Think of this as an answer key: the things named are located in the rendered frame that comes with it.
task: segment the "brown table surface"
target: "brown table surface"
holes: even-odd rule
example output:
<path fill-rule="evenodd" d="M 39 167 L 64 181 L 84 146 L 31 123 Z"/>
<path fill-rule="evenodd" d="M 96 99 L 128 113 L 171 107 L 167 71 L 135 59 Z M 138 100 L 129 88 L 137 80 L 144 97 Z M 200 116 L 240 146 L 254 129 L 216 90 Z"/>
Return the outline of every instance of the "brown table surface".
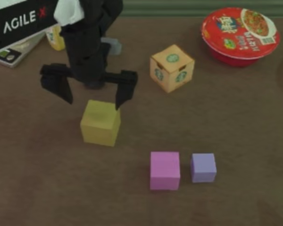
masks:
<path fill-rule="evenodd" d="M 16 69 L 0 66 L 0 226 L 283 226 L 283 19 L 278 49 L 248 68 L 212 59 L 201 18 L 120 18 L 108 36 L 123 52 L 108 70 L 136 70 L 114 148 L 84 144 L 89 99 L 115 85 L 71 81 L 69 105 L 40 86 L 43 64 L 66 63 L 44 40 Z M 192 82 L 166 94 L 151 55 L 178 44 L 196 59 Z M 151 151 L 179 151 L 178 191 L 149 191 Z M 192 184 L 192 153 L 214 153 L 217 178 Z"/>

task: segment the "yellow cube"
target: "yellow cube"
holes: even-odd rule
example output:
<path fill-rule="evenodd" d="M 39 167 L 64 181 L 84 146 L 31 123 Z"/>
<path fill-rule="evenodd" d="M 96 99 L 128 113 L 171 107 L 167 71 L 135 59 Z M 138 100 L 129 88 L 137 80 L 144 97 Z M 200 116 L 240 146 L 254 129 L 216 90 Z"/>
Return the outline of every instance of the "yellow cube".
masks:
<path fill-rule="evenodd" d="M 150 58 L 150 76 L 167 93 L 192 80 L 195 61 L 177 45 Z"/>
<path fill-rule="evenodd" d="M 115 110 L 115 104 L 90 100 L 81 120 L 83 140 L 113 147 L 120 124 L 120 110 Z"/>

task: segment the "green strip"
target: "green strip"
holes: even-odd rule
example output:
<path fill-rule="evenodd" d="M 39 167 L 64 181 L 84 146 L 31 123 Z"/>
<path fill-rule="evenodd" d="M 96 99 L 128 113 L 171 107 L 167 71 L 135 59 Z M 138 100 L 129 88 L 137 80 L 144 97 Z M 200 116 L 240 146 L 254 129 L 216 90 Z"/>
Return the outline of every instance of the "green strip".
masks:
<path fill-rule="evenodd" d="M 206 16 L 224 7 L 241 7 L 283 17 L 283 0 L 124 0 L 122 16 Z"/>

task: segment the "red letter x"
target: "red letter x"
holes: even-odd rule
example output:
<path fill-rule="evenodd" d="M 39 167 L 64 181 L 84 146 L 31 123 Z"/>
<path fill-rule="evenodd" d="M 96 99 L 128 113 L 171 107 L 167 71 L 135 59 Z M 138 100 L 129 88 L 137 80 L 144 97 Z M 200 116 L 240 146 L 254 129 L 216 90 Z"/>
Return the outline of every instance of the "red letter x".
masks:
<path fill-rule="evenodd" d="M 39 16 L 39 18 L 42 18 L 42 17 L 46 16 L 46 7 L 45 6 L 43 8 L 40 8 L 38 16 Z"/>

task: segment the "pink cube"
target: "pink cube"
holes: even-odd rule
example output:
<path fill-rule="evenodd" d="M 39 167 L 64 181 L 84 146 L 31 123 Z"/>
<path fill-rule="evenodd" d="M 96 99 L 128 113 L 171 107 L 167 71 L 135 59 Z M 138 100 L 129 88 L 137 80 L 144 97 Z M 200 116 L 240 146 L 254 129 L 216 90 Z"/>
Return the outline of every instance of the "pink cube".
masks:
<path fill-rule="evenodd" d="M 214 154 L 193 154 L 191 175 L 193 183 L 210 183 L 217 174 Z"/>
<path fill-rule="evenodd" d="M 177 190 L 180 182 L 178 152 L 151 152 L 150 189 Z"/>

